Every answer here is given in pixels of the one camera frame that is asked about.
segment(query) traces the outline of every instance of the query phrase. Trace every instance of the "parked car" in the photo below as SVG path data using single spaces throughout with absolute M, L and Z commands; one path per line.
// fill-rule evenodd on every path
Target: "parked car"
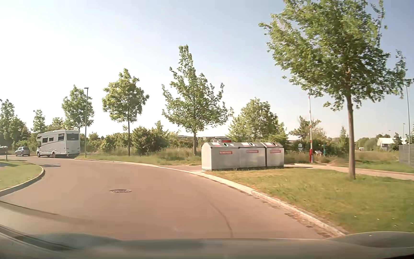
M 15 150 L 15 156 L 30 156 L 30 148 L 29 147 L 19 147 Z

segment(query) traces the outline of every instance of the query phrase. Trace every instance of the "roof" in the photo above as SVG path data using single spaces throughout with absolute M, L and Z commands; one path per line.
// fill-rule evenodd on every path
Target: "roof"
M 378 138 L 378 142 L 376 143 L 377 146 L 382 146 L 384 144 L 390 145 L 394 143 L 393 138 Z

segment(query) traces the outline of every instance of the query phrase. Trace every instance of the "camper van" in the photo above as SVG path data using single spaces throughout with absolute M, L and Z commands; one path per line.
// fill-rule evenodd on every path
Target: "camper van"
M 36 141 L 38 157 L 75 157 L 81 151 L 78 130 L 62 129 L 39 133 Z

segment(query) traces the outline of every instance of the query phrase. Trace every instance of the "grass median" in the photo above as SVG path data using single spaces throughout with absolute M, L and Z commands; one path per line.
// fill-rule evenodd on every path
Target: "grass median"
M 214 171 L 314 213 L 350 233 L 414 232 L 414 182 L 332 170 Z
M 0 159 L 0 190 L 30 180 L 41 172 L 39 165 L 24 161 Z
M 342 166 L 342 167 L 349 167 L 349 163 L 345 161 L 334 161 L 330 163 L 332 166 Z M 387 160 L 380 160 L 380 161 L 369 161 L 369 160 L 356 160 L 356 168 L 363 168 L 363 169 L 373 169 L 373 170 L 382 170 L 382 171 L 392 171 L 392 172 L 403 172 L 403 173 L 413 173 L 414 168 L 402 164 L 398 161 L 387 161 Z
M 190 148 L 167 148 L 147 155 L 137 155 L 131 150 L 131 155 L 127 156 L 127 150 L 119 154 L 107 153 L 88 153 L 87 159 L 134 162 L 152 165 L 200 165 L 201 152 L 194 156 Z

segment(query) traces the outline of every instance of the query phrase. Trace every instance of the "road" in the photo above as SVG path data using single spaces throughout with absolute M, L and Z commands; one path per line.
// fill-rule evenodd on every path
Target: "road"
M 322 238 L 282 209 L 186 172 L 74 159 L 8 158 L 46 170 L 40 181 L 0 197 L 0 224 L 23 233 L 86 233 L 122 240 Z

